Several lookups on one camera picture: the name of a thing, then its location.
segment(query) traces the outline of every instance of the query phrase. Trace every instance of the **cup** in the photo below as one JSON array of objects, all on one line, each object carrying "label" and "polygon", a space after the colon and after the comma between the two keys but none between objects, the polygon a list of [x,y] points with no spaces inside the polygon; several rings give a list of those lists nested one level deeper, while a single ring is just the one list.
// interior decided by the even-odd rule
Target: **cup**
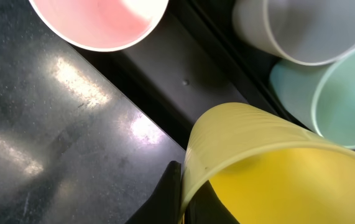
[{"label": "cup", "polygon": [[241,223],[355,223],[355,151],[250,105],[195,123],[181,214],[207,180]]},{"label": "cup", "polygon": [[111,52],[146,37],[162,18],[168,0],[30,0],[57,35],[87,50]]},{"label": "cup", "polygon": [[301,65],[334,62],[355,48],[355,1],[237,0],[239,38]]},{"label": "cup", "polygon": [[331,65],[283,60],[270,75],[285,109],[320,136],[355,149],[355,50]]}]

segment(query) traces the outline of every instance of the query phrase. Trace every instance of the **mint green cup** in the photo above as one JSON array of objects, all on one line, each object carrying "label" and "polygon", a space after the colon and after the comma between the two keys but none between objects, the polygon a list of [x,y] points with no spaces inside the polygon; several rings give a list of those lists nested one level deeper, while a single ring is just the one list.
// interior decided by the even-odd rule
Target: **mint green cup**
[{"label": "mint green cup", "polygon": [[312,131],[355,149],[355,49],[330,65],[282,60],[270,84],[285,109]]}]

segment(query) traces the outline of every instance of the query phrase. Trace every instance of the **yellow cup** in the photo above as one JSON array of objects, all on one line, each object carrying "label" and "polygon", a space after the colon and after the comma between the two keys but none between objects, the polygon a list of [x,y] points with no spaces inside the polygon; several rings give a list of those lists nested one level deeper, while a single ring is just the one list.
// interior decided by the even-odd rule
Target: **yellow cup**
[{"label": "yellow cup", "polygon": [[355,151],[253,106],[216,106],[194,125],[181,214],[207,181],[244,223],[355,223]]}]

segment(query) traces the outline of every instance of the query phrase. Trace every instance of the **pink cup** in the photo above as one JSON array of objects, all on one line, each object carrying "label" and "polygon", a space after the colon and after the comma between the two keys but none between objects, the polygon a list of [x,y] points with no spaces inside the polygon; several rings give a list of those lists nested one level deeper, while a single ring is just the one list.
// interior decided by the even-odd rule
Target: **pink cup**
[{"label": "pink cup", "polygon": [[168,0],[29,0],[57,35],[78,47],[110,52],[146,37]]}]

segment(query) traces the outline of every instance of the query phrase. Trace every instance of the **dark countertop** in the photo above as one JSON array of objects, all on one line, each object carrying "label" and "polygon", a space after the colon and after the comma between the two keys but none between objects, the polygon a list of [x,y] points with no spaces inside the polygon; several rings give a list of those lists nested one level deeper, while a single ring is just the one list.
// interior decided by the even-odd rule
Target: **dark countertop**
[{"label": "dark countertop", "polygon": [[27,0],[0,0],[0,223],[124,223],[184,155]]}]

